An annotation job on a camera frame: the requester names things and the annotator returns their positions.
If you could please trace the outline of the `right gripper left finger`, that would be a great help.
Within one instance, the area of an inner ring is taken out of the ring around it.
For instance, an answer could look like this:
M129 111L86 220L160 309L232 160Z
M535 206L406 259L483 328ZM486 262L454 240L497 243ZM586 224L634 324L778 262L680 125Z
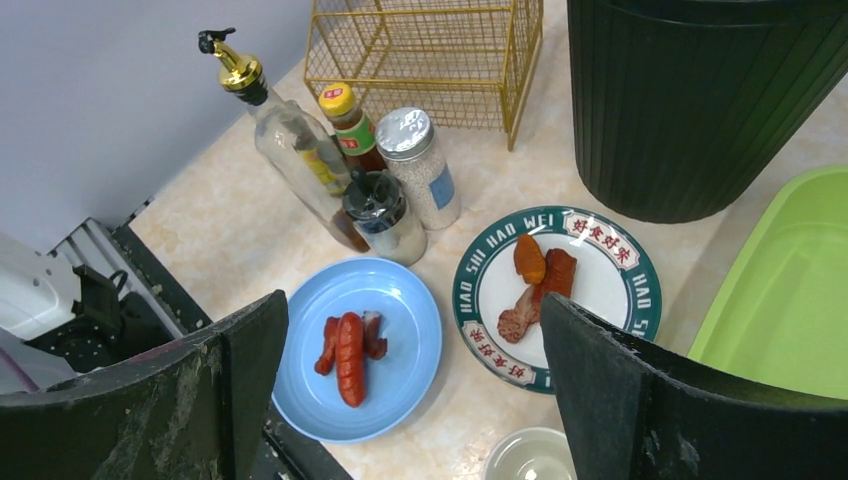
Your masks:
M246 479L284 348L276 290L201 330L1 399L5 479Z

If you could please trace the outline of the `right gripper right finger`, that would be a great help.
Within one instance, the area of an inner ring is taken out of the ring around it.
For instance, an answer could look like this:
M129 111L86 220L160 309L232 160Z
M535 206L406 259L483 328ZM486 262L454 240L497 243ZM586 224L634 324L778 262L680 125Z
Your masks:
M843 479L847 404L743 379L627 333L560 294L541 302L581 479Z

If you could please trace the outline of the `black lid seasoning jar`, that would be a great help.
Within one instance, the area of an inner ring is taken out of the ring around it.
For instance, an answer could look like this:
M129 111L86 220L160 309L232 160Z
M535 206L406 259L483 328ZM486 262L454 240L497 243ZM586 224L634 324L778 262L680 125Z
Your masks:
M342 205L355 229L374 253L411 266L428 245L423 225L409 206L400 181L387 169L351 172Z

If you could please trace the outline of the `sauce bottle yellow cap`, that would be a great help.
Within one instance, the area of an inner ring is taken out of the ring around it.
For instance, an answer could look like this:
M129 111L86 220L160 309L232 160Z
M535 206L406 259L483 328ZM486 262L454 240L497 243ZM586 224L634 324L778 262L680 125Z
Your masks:
M326 86L318 103L352 167L360 166L366 172L387 168L377 149L375 124L361 108L350 85L338 82Z

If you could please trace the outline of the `silver lid spice jar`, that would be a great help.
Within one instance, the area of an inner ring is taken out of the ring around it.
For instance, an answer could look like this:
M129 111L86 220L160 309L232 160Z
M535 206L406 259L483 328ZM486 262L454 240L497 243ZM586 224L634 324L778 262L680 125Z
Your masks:
M392 110L378 122L376 141L424 228L452 225L460 215L460 197L430 116L417 107Z

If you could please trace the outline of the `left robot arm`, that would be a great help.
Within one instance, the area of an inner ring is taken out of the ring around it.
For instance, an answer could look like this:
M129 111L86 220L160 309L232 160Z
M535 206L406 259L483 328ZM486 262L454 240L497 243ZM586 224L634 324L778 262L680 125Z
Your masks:
M34 393L121 361L126 277L105 277L2 233L1 392Z

